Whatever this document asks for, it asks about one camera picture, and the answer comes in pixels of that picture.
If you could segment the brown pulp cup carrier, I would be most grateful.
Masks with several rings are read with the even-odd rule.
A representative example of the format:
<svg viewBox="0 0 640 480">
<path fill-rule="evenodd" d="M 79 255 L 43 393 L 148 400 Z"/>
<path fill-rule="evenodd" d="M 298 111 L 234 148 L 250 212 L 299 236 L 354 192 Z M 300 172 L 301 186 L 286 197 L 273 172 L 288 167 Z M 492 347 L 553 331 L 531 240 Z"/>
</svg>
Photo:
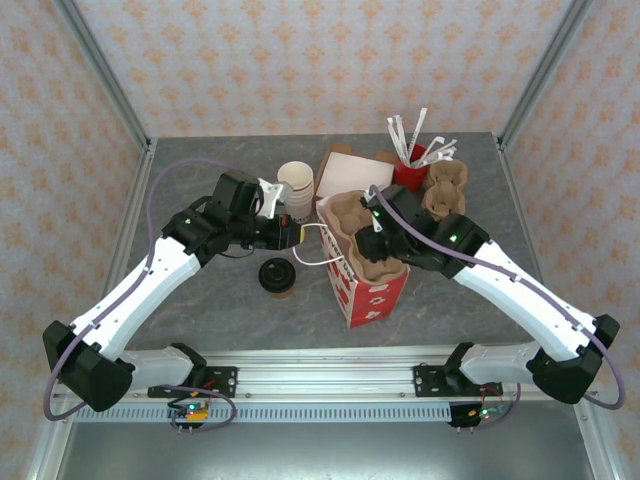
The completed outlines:
<svg viewBox="0 0 640 480">
<path fill-rule="evenodd" d="M 362 196 L 362 191 L 332 196 L 328 204 L 327 221 L 355 277 L 362 282 L 380 285 L 402 277 L 409 270 L 397 259 L 372 262 L 360 253 L 355 234 L 373 225 L 371 214 L 360 202 Z"/>
</svg>

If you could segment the aluminium frame leg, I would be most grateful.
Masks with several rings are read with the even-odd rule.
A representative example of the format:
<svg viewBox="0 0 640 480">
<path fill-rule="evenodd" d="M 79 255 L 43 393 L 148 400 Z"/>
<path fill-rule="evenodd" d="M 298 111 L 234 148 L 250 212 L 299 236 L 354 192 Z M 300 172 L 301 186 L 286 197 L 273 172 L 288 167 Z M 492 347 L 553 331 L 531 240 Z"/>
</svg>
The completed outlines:
<svg viewBox="0 0 640 480">
<path fill-rule="evenodd" d="M 69 441 L 73 418 L 46 421 L 36 444 L 26 480 L 56 480 Z"/>
<path fill-rule="evenodd" d="M 608 445 L 607 412 L 586 400 L 576 404 L 574 412 L 594 480 L 620 480 L 620 467 Z"/>
</svg>

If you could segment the red straw holder cup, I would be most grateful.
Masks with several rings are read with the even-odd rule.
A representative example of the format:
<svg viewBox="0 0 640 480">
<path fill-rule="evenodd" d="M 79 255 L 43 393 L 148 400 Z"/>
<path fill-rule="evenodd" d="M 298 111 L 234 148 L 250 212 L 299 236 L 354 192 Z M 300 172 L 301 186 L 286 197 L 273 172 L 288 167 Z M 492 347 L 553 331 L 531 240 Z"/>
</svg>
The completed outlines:
<svg viewBox="0 0 640 480">
<path fill-rule="evenodd" d="M 402 163 L 399 157 L 396 157 L 393 183 L 406 187 L 411 192 L 416 193 L 422 188 L 429 168 L 429 165 L 421 168 L 411 168 Z"/>
</svg>

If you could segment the brown cardboard napkin tray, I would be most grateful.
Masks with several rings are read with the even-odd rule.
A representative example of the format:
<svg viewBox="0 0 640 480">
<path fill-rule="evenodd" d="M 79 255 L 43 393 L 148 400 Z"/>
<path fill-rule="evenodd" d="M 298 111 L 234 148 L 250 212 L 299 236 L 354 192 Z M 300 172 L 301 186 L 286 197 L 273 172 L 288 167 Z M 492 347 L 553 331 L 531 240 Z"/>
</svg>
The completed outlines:
<svg viewBox="0 0 640 480">
<path fill-rule="evenodd" d="M 338 143 L 338 142 L 334 142 L 332 143 L 328 150 L 325 153 L 325 156 L 323 158 L 323 160 L 321 161 L 317 176 L 316 176 L 316 180 L 315 180 L 315 192 L 314 192 L 314 198 L 316 200 L 319 199 L 323 199 L 323 198 L 319 198 L 316 196 L 316 189 L 320 180 L 320 177 L 323 173 L 325 164 L 327 162 L 328 156 L 331 152 L 339 152 L 339 153 L 345 153 L 345 154 L 350 154 L 350 155 L 355 155 L 355 156 L 360 156 L 360 157 L 364 157 L 364 158 L 368 158 L 368 159 L 373 159 L 373 160 L 378 160 L 381 162 L 386 162 L 386 163 L 390 163 L 393 165 L 395 165 L 396 162 L 396 154 L 395 153 L 391 153 L 388 151 L 378 151 L 375 155 L 371 156 L 371 155 L 364 155 L 364 154 L 360 154 L 360 153 L 356 153 L 352 150 L 351 146 L 346 144 L 346 143 Z"/>
</svg>

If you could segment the red white paper gift bag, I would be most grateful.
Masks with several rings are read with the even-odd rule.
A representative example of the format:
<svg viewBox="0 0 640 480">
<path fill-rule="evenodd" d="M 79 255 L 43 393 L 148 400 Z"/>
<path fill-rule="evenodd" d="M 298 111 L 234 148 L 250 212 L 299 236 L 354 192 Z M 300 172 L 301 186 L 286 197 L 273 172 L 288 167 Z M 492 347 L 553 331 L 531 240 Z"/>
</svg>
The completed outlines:
<svg viewBox="0 0 640 480">
<path fill-rule="evenodd" d="M 388 283 L 373 285 L 359 281 L 348 265 L 328 224 L 327 210 L 331 197 L 316 202 L 318 221 L 302 226 L 304 230 L 308 228 L 319 230 L 324 259 L 316 262 L 299 259 L 298 262 L 306 266 L 322 266 L 326 269 L 331 288 L 347 326 L 355 328 L 391 315 L 409 278 L 410 268 L 405 264 L 409 272 Z"/>
</svg>

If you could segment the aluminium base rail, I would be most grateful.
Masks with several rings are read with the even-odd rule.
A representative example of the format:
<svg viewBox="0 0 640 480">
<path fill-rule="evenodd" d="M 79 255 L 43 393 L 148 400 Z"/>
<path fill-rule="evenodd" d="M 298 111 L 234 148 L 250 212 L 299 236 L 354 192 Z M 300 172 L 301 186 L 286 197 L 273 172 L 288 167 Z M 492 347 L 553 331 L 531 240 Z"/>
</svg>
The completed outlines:
<svg viewBox="0 0 640 480">
<path fill-rule="evenodd" d="M 402 401 L 419 398 L 413 367 L 444 365 L 457 346 L 364 347 L 302 350 L 253 350 L 201 355 L 207 366 L 238 369 L 235 397 L 239 401 Z M 52 370 L 46 393 L 56 384 Z M 171 386 L 203 396 L 229 398 L 201 388 Z"/>
</svg>

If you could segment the small green circuit board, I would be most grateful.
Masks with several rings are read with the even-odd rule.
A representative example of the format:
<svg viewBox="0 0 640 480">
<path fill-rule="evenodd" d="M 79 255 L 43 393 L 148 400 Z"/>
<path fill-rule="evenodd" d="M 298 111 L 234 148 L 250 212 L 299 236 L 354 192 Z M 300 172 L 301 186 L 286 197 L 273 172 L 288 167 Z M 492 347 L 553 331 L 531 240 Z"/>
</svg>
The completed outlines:
<svg viewBox="0 0 640 480">
<path fill-rule="evenodd" d="M 509 408 L 506 405 L 496 405 L 489 407 L 480 406 L 478 408 L 472 408 L 471 410 L 469 410 L 467 416 L 472 419 L 490 419 L 494 415 L 505 414 L 508 410 Z"/>
<path fill-rule="evenodd" d="M 207 401 L 172 401 L 167 404 L 169 418 L 177 423 L 203 423 L 209 418 L 209 403 Z"/>
</svg>

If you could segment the white paper-wrapped straw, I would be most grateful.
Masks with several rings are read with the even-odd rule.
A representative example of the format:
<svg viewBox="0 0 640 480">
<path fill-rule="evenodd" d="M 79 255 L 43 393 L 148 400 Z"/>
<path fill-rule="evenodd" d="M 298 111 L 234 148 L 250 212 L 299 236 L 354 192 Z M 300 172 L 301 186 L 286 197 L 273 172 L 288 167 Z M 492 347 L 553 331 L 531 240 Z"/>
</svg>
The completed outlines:
<svg viewBox="0 0 640 480">
<path fill-rule="evenodd" d="M 436 145 L 443 145 L 445 138 L 442 136 L 436 136 L 431 143 L 426 147 L 424 153 L 415 161 L 415 164 L 418 165 L 420 162 L 424 161 L 426 157 L 431 153 L 433 148 Z"/>
<path fill-rule="evenodd" d="M 394 117 L 388 117 L 387 123 L 388 123 L 388 132 L 391 137 L 392 143 L 394 145 L 396 154 L 399 157 L 400 163 L 405 166 L 408 166 L 406 143 L 404 140 L 400 138 L 396 119 Z"/>
<path fill-rule="evenodd" d="M 447 142 L 445 139 L 444 144 L 436 145 L 431 153 L 426 157 L 426 159 L 418 164 L 418 167 L 422 168 L 424 166 L 432 165 L 441 161 L 452 161 L 453 156 L 456 152 L 456 144 L 456 140 Z"/>
<path fill-rule="evenodd" d="M 417 143 L 419 134 L 421 132 L 424 120 L 426 118 L 426 115 L 428 113 L 428 108 L 427 107 L 422 107 L 420 112 L 419 112 L 419 117 L 418 120 L 416 122 L 416 125 L 414 127 L 414 131 L 413 131 L 413 135 L 411 137 L 411 141 L 409 143 L 409 149 L 408 149 L 408 160 L 409 162 L 412 162 L 411 158 L 413 156 L 413 152 L 415 149 L 415 145 Z"/>
<path fill-rule="evenodd" d="M 408 147 L 407 147 L 407 143 L 406 143 L 406 136 L 405 136 L 405 131 L 404 131 L 404 126 L 403 126 L 403 119 L 400 115 L 395 115 L 394 116 L 394 121 L 395 121 L 395 125 L 396 125 L 396 130 L 397 130 L 397 136 L 398 136 L 398 140 L 399 140 L 399 144 L 400 144 L 400 149 L 401 149 L 401 154 L 400 154 L 400 158 L 403 164 L 405 164 L 406 166 L 410 165 L 409 162 L 409 153 L 408 153 Z"/>
</svg>

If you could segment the grey sheet metal panel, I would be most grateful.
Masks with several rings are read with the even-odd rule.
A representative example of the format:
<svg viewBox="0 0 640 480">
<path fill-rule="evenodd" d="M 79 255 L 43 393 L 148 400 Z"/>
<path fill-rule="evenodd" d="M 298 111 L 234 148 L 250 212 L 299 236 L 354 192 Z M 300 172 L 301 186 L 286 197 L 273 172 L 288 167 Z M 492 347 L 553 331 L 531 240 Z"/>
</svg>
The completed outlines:
<svg viewBox="0 0 640 480">
<path fill-rule="evenodd" d="M 444 424 L 80 424 L 56 480 L 594 480 L 577 427 L 529 417 L 488 431 Z"/>
</svg>

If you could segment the aluminium frame post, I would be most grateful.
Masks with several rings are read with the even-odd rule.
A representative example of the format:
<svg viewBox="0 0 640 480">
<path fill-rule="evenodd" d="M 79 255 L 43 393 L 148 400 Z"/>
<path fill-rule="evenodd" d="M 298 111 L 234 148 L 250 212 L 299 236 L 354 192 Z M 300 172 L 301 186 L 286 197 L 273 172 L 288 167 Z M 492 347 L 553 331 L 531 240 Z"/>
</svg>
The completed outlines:
<svg viewBox="0 0 640 480">
<path fill-rule="evenodd" d="M 593 2 L 594 0 L 571 0 L 502 132 L 496 137 L 501 152 L 506 153 L 516 141 L 519 131 L 532 113 Z"/>
<path fill-rule="evenodd" d="M 152 138 L 146 133 L 77 1 L 52 0 L 52 2 L 78 42 L 130 136 L 139 147 L 148 150 L 152 145 Z"/>
</svg>

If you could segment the black plastic cup lid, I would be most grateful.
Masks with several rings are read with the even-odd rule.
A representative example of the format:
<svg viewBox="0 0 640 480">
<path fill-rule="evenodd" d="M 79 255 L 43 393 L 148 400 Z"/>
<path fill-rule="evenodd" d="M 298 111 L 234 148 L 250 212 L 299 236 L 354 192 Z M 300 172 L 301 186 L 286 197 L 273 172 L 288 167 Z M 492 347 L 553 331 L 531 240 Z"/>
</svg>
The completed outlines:
<svg viewBox="0 0 640 480">
<path fill-rule="evenodd" d="M 289 260 L 273 257 L 261 265 L 258 281 L 261 287 L 269 293 L 284 293 L 295 285 L 296 270 Z"/>
</svg>

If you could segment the stack of white paper cups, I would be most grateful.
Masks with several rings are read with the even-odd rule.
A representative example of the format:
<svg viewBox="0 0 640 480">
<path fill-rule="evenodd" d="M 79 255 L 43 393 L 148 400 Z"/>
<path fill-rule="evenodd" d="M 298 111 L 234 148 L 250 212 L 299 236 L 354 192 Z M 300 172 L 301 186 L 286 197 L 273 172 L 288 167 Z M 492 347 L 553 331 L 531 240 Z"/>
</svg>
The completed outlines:
<svg viewBox="0 0 640 480">
<path fill-rule="evenodd" d="M 277 180 L 289 186 L 284 201 L 287 213 L 297 223 L 306 222 L 312 210 L 314 195 L 314 172 L 301 161 L 291 161 L 282 165 L 277 172 Z"/>
</svg>

